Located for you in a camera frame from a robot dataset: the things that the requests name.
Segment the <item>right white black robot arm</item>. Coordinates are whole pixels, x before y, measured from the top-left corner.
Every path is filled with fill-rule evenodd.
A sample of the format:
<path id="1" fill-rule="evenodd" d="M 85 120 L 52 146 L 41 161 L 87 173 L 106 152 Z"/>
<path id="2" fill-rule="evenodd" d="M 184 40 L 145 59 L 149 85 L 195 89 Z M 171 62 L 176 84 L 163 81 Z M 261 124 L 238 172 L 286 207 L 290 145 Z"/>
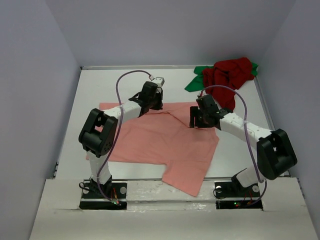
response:
<path id="1" fill-rule="evenodd" d="M 246 117 L 240 117 L 228 108 L 219 108 L 208 94 L 197 98 L 196 102 L 197 105 L 189 110 L 191 128 L 216 128 L 246 142 L 248 150 L 257 153 L 252 166 L 231 178 L 230 190 L 235 196 L 242 196 L 260 181 L 275 180 L 298 163 L 284 130 L 270 130 L 248 122 Z"/>

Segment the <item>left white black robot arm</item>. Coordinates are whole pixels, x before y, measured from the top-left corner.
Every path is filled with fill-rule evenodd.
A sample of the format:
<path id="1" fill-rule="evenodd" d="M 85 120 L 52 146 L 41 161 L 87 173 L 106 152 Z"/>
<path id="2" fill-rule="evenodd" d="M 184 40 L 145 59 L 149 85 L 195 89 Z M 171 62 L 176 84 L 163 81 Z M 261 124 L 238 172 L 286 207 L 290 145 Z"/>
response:
<path id="1" fill-rule="evenodd" d="M 143 116 L 149 110 L 161 110 L 164 83 L 164 78 L 156 77 L 146 81 L 142 90 L 127 102 L 106 110 L 94 108 L 90 111 L 78 141 L 87 153 L 91 169 L 90 189 L 97 196 L 111 197 L 112 175 L 108 158 L 115 148 L 122 124 Z"/>

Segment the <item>pink t shirt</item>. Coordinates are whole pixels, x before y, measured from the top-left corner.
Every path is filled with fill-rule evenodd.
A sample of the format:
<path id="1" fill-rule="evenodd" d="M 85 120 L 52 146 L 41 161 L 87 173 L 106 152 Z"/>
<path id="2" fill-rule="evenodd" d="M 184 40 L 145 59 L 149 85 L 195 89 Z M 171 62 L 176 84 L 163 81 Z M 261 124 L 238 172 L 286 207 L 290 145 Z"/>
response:
<path id="1" fill-rule="evenodd" d="M 194 102 L 164 103 L 162 110 L 126 121 L 110 161 L 165 165 L 162 181 L 196 197 L 219 138 L 214 128 L 191 128 Z"/>

